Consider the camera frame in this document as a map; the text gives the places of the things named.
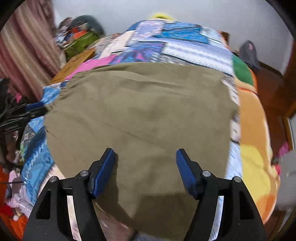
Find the orange yellow fleece blanket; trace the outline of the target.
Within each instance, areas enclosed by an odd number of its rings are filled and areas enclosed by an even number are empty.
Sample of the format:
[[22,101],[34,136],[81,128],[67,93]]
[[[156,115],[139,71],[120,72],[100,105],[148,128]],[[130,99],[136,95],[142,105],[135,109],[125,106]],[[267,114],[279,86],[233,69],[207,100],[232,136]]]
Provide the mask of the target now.
[[233,55],[232,61],[240,105],[242,178],[266,223],[275,208],[280,177],[271,164],[273,151],[265,111],[257,96],[256,77],[237,56]]

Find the olive khaki cargo pants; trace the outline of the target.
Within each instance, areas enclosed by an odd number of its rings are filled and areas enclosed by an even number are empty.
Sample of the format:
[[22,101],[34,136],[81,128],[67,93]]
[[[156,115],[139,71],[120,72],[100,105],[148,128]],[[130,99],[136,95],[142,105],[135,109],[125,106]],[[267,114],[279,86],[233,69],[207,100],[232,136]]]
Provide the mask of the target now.
[[223,76],[202,66],[151,62],[80,72],[44,119],[52,158],[69,178],[114,149],[118,160],[96,205],[140,232],[182,240],[197,202],[184,188],[176,151],[225,175],[238,106]]

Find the blue patchwork bedspread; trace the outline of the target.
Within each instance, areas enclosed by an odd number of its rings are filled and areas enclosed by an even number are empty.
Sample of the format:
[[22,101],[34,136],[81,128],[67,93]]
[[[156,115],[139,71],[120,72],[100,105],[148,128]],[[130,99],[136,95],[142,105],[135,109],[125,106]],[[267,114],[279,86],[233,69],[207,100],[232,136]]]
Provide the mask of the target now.
[[[191,23],[167,22],[163,20],[141,21],[114,39],[105,47],[97,59],[112,54],[117,56],[106,66],[151,62],[202,66],[222,72],[224,75],[222,82],[228,87],[231,100],[238,106],[230,122],[228,161],[223,177],[242,175],[242,170],[232,172],[228,169],[229,162],[234,159],[240,159],[239,145],[232,140],[233,132],[240,130],[239,97],[234,80],[233,53],[226,47],[219,32],[212,28]],[[53,102],[61,93],[61,90],[70,80],[48,85],[43,89],[41,101],[47,107],[48,112]],[[25,163],[21,176],[26,189],[26,199],[32,205],[36,203],[41,189],[51,176],[55,175],[60,179],[67,178],[54,162],[48,148],[44,119],[45,116],[35,118],[27,124],[25,137],[29,141],[22,146]],[[127,226],[97,206],[97,199],[93,201],[93,205],[96,215],[102,224],[107,224],[107,220],[111,219],[116,222],[118,227]]]

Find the yellow plush item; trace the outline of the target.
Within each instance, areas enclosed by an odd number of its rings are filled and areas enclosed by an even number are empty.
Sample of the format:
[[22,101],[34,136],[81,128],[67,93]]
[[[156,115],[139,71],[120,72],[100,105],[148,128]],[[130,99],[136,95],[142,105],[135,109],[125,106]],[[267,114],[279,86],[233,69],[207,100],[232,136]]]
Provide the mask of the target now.
[[173,18],[165,13],[155,13],[151,16],[151,19],[164,19],[172,21]]

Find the grey teal plush pillow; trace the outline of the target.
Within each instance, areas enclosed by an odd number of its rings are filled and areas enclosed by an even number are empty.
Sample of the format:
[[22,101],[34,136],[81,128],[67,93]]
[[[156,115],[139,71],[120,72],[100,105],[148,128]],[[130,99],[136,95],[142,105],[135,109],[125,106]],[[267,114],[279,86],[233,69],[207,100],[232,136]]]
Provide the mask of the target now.
[[90,15],[81,15],[74,18],[70,23],[70,28],[78,27],[79,25],[86,24],[87,30],[93,30],[97,35],[104,36],[105,31],[102,25],[96,20],[95,17]]

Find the striped red curtain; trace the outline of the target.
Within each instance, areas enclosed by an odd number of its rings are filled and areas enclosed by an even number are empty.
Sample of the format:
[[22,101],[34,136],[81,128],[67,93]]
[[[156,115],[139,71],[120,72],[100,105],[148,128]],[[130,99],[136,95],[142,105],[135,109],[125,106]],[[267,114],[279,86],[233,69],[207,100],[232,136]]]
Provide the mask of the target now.
[[52,1],[24,1],[1,30],[1,77],[10,79],[9,90],[31,102],[66,63],[55,42]]

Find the dark grey cap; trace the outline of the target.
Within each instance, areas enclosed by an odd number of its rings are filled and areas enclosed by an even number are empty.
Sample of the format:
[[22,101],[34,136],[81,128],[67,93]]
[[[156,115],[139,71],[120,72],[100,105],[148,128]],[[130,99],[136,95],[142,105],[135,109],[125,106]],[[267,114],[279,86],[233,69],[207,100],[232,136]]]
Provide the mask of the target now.
[[260,64],[257,58],[257,51],[252,41],[247,40],[239,49],[239,58],[252,70],[259,70]]

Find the pink folded garment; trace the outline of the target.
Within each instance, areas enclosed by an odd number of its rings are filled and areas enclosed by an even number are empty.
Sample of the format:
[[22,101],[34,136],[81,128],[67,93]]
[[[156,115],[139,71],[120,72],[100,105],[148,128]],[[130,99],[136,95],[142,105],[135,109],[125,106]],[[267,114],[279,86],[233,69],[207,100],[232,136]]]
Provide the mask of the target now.
[[107,57],[103,57],[100,59],[90,59],[86,62],[83,62],[80,66],[78,66],[71,74],[65,77],[65,80],[70,80],[75,74],[83,71],[91,70],[95,67],[106,66],[108,65],[117,55],[112,54]]

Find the brown cardboard box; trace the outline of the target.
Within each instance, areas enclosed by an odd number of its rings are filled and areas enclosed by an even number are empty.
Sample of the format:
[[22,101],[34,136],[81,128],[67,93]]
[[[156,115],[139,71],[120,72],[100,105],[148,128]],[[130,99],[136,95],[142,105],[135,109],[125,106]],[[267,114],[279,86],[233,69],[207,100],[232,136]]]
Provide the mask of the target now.
[[72,74],[76,68],[78,68],[82,63],[91,59],[95,55],[95,49],[91,48],[86,50],[74,57],[72,57],[65,66],[56,74],[56,76],[51,80],[49,85],[63,82],[65,78]]

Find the green cloth bundle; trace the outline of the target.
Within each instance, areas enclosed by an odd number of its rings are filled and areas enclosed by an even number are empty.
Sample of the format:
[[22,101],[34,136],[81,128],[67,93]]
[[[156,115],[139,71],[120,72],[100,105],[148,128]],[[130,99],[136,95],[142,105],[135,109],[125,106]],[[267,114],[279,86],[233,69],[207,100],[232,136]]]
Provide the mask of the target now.
[[99,37],[90,31],[74,40],[68,47],[64,49],[66,61],[69,61],[72,57],[85,51],[93,42],[98,39]]

